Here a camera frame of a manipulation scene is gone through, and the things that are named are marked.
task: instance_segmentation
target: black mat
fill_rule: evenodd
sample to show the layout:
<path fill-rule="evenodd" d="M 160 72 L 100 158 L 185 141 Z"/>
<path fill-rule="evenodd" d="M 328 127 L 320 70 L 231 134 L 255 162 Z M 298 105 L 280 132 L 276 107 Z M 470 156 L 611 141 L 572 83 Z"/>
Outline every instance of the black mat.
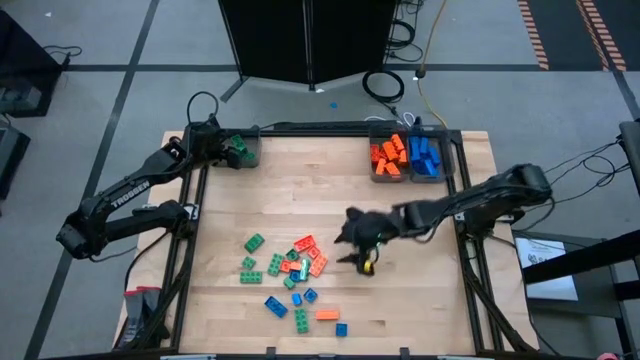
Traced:
<path fill-rule="evenodd" d="M 597 71 L 601 56 L 588 27 L 591 18 L 580 11 L 576 0 L 528 0 L 540 40 L 549 60 L 549 70 Z M 640 0 L 594 0 L 604 24 L 622 53 L 627 70 L 640 69 Z M 605 49 L 596 34 L 597 44 Z M 609 68 L 611 57 L 604 50 Z"/>

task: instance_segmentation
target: orange lego brick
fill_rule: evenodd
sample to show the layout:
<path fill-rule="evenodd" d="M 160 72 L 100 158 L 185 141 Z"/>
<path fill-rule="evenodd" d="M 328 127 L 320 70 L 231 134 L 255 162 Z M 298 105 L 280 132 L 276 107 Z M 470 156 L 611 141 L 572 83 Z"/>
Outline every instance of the orange lego brick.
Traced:
<path fill-rule="evenodd" d="M 387 169 L 387 171 L 391 175 L 400 175 L 400 170 L 398 170 L 398 167 L 394 163 L 391 163 L 391 162 L 387 163 L 387 165 L 385 165 L 384 168 Z"/>
<path fill-rule="evenodd" d="M 398 160 L 398 163 L 400 165 L 406 165 L 408 163 L 406 150 L 400 151 L 400 160 Z"/>
<path fill-rule="evenodd" d="M 404 144 L 402 143 L 402 139 L 400 139 L 400 135 L 393 134 L 393 136 L 391 136 L 391 142 L 393 142 L 393 146 L 396 147 L 396 151 L 404 150 Z"/>
<path fill-rule="evenodd" d="M 380 147 L 378 145 L 371 145 L 369 154 L 371 155 L 371 162 L 377 163 L 378 160 L 380 160 Z"/>
<path fill-rule="evenodd" d="M 393 143 L 391 141 L 385 141 L 384 144 L 382 144 L 382 148 L 384 149 L 384 152 L 387 154 L 387 158 L 390 161 L 393 161 L 398 158 L 398 153 L 396 153 L 396 148 L 395 146 L 393 146 Z"/>
<path fill-rule="evenodd" d="M 308 235 L 303 237 L 302 239 L 293 243 L 293 249 L 297 252 L 305 251 L 306 249 L 314 246 L 316 241 L 313 240 L 313 236 Z"/>
<path fill-rule="evenodd" d="M 320 255 L 320 249 L 318 249 L 315 246 L 312 246 L 312 247 L 309 248 L 309 250 L 307 250 L 307 254 L 309 254 L 309 256 L 312 259 L 315 259 L 315 258 L 318 257 L 318 255 Z"/>
<path fill-rule="evenodd" d="M 326 256 L 322 254 L 318 255 L 316 259 L 313 260 L 313 263 L 311 264 L 311 269 L 309 270 L 309 274 L 315 277 L 320 276 L 322 269 L 324 269 L 325 265 L 327 265 L 327 261 L 329 261 L 329 259 L 327 259 Z"/>
<path fill-rule="evenodd" d="M 280 264 L 280 271 L 289 272 L 289 270 L 291 270 L 291 261 L 282 260 L 282 263 Z"/>
<path fill-rule="evenodd" d="M 318 310 L 316 311 L 316 320 L 338 320 L 340 311 L 338 310 Z"/>
<path fill-rule="evenodd" d="M 378 166 L 376 167 L 376 175 L 384 174 L 384 166 L 386 164 L 387 164 L 387 160 L 385 159 L 380 159 L 380 161 L 378 161 Z"/>

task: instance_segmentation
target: yellow cable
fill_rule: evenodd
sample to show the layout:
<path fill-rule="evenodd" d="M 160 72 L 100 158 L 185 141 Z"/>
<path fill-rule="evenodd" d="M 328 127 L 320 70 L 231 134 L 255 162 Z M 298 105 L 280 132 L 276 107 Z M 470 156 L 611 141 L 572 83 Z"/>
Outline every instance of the yellow cable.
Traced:
<path fill-rule="evenodd" d="M 438 15 L 436 15 L 436 19 L 433 21 L 433 25 L 431 26 L 431 32 L 429 33 L 429 39 L 427 40 L 427 45 L 424 48 L 424 57 L 422 58 L 422 64 L 420 65 L 420 71 L 424 72 L 426 74 L 425 71 L 425 67 L 426 67 L 426 63 L 427 63 L 427 57 L 429 56 L 429 50 L 431 49 L 431 39 L 433 38 L 433 33 L 435 32 L 436 26 L 438 25 L 438 21 L 440 20 L 440 15 L 442 15 L 442 11 L 444 10 L 445 5 L 447 5 L 447 0 L 443 0 L 442 1 L 442 5 L 440 6 L 440 10 L 438 10 Z M 431 114 L 433 114 L 433 116 L 435 116 L 440 123 L 442 124 L 442 126 L 444 126 L 445 128 L 447 128 L 447 122 L 444 121 L 444 119 L 442 118 L 442 116 L 440 116 L 437 112 L 435 112 L 433 110 L 433 107 L 431 106 L 431 104 L 429 103 L 429 100 L 427 100 L 427 97 L 422 93 L 422 84 L 420 83 L 422 79 L 418 79 L 418 92 L 420 93 L 420 96 L 422 97 L 422 100 L 424 100 L 425 105 L 427 105 L 427 109 L 429 109 L 429 112 Z"/>

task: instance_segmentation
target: white paper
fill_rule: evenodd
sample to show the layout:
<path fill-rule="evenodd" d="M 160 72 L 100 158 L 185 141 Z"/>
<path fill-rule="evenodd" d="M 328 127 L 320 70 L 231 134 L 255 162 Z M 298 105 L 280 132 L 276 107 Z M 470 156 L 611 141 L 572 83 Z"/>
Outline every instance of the white paper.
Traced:
<path fill-rule="evenodd" d="M 523 269 L 566 253 L 564 244 L 560 241 L 516 237 L 516 246 Z M 527 285 L 527 293 L 532 299 L 578 301 L 573 276 Z"/>

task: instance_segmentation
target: lego brick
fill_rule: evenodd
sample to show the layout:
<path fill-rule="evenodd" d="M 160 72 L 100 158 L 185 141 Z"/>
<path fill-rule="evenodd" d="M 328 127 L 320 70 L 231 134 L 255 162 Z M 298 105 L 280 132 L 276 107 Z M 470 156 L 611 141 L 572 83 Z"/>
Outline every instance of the lego brick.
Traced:
<path fill-rule="evenodd" d="M 284 286 L 287 287 L 287 289 L 291 290 L 293 289 L 294 286 L 296 286 L 296 283 L 294 283 L 290 278 L 284 278 L 284 281 L 282 282 L 284 284 Z"/>
<path fill-rule="evenodd" d="M 340 311 L 338 310 L 318 310 L 316 311 L 316 320 L 338 320 Z"/>
<path fill-rule="evenodd" d="M 311 268 L 309 269 L 309 274 L 318 277 L 320 276 L 320 273 L 322 272 L 322 269 L 324 269 L 325 265 L 327 265 L 327 257 L 320 254 L 318 255 L 318 257 L 313 260 L 313 263 L 311 264 Z"/>
<path fill-rule="evenodd" d="M 400 139 L 400 135 L 391 135 L 391 142 L 393 143 L 393 146 L 396 147 L 396 152 L 404 150 L 404 144 L 402 143 L 402 139 Z"/>
<path fill-rule="evenodd" d="M 293 282 L 299 282 L 300 281 L 300 271 L 291 270 L 291 273 L 289 274 L 289 278 Z"/>
<path fill-rule="evenodd" d="M 407 165 L 408 163 L 409 163 L 409 160 L 407 159 L 407 151 L 406 150 L 400 151 L 400 158 L 398 159 L 398 164 Z"/>
<path fill-rule="evenodd" d="M 429 139 L 420 138 L 420 155 L 424 156 L 429 154 Z"/>
<path fill-rule="evenodd" d="M 311 269 L 311 260 L 304 258 L 300 265 L 300 281 L 307 281 L 309 278 L 309 269 Z"/>
<path fill-rule="evenodd" d="M 291 261 L 282 260 L 282 263 L 280 264 L 280 271 L 289 272 L 290 270 L 291 270 Z"/>
<path fill-rule="evenodd" d="M 307 299 L 309 303 L 313 303 L 318 298 L 318 294 L 313 291 L 312 288 L 308 288 L 304 293 L 304 298 Z"/>
<path fill-rule="evenodd" d="M 312 246 L 309 248 L 309 250 L 307 250 L 307 254 L 309 254 L 310 258 L 315 259 L 318 255 L 320 255 L 320 249 Z"/>
<path fill-rule="evenodd" d="M 387 158 L 389 161 L 393 161 L 398 158 L 398 153 L 396 153 L 396 148 L 393 146 L 391 141 L 385 141 L 382 144 L 382 148 L 384 149 L 384 153 L 387 154 Z"/>
<path fill-rule="evenodd" d="M 282 264 L 283 260 L 284 256 L 280 254 L 273 254 L 267 273 L 271 276 L 278 276 L 278 273 L 280 272 L 280 264 Z"/>
<path fill-rule="evenodd" d="M 433 166 L 431 160 L 425 160 L 424 166 L 427 169 L 427 175 L 435 176 L 438 173 L 438 170 Z"/>
<path fill-rule="evenodd" d="M 400 175 L 400 170 L 398 170 L 398 167 L 394 163 L 387 163 L 384 168 L 387 169 L 391 175 Z"/>
<path fill-rule="evenodd" d="M 420 160 L 420 139 L 417 136 L 409 138 L 411 162 Z"/>
<path fill-rule="evenodd" d="M 300 296 L 300 293 L 293 293 L 291 294 L 291 301 L 293 305 L 300 306 L 302 305 L 302 296 Z"/>
<path fill-rule="evenodd" d="M 256 249 L 259 248 L 260 245 L 262 245 L 262 243 L 264 243 L 264 238 L 262 237 L 262 235 L 255 234 L 251 237 L 251 239 L 249 239 L 249 241 L 247 241 L 246 244 L 244 244 L 244 248 L 247 249 L 250 254 L 253 254 L 253 252 L 256 251 Z"/>
<path fill-rule="evenodd" d="M 256 261 L 253 260 L 250 257 L 245 257 L 244 260 L 242 260 L 242 267 L 248 270 L 253 269 L 253 266 L 256 264 Z"/>
<path fill-rule="evenodd" d="M 438 154 L 438 149 L 436 149 L 435 147 L 431 146 L 429 147 L 429 156 L 431 157 L 431 162 L 433 163 L 433 166 L 438 167 L 438 165 L 440 165 L 440 155 Z"/>
<path fill-rule="evenodd" d="M 296 316 L 296 328 L 298 333 L 306 333 L 309 331 L 309 320 L 307 320 L 307 311 L 305 309 L 296 309 L 294 311 Z"/>
<path fill-rule="evenodd" d="M 371 162 L 377 163 L 380 160 L 380 147 L 378 145 L 370 146 L 369 155 L 371 156 Z"/>
<path fill-rule="evenodd" d="M 280 301 L 278 301 L 273 296 L 269 296 L 264 304 L 279 318 L 283 318 L 287 311 L 289 311 L 284 305 L 280 303 Z"/>
<path fill-rule="evenodd" d="M 296 260 L 298 260 L 299 257 L 300 256 L 298 255 L 298 253 L 294 249 L 291 249 L 291 250 L 289 250 L 289 252 L 287 252 L 287 260 L 289 260 L 289 261 L 296 261 Z"/>
<path fill-rule="evenodd" d="M 316 244 L 316 241 L 313 239 L 313 236 L 308 235 L 303 237 L 302 239 L 296 241 L 293 243 L 293 249 L 297 252 L 303 252 L 306 249 L 314 246 Z"/>
<path fill-rule="evenodd" d="M 342 323 L 336 324 L 336 336 L 340 336 L 340 337 L 347 336 L 347 324 L 342 324 Z"/>
<path fill-rule="evenodd" d="M 262 284 L 261 271 L 243 271 L 240 273 L 241 284 Z"/>
<path fill-rule="evenodd" d="M 385 159 L 380 159 L 380 161 L 378 161 L 378 166 L 376 167 L 376 175 L 384 174 L 384 169 L 386 164 L 387 164 L 387 160 Z"/>
<path fill-rule="evenodd" d="M 233 147 L 238 151 L 244 152 L 245 150 L 247 150 L 247 145 L 244 143 L 244 140 L 242 140 L 242 137 L 240 135 L 233 135 L 230 140 L 231 144 L 233 144 Z"/>

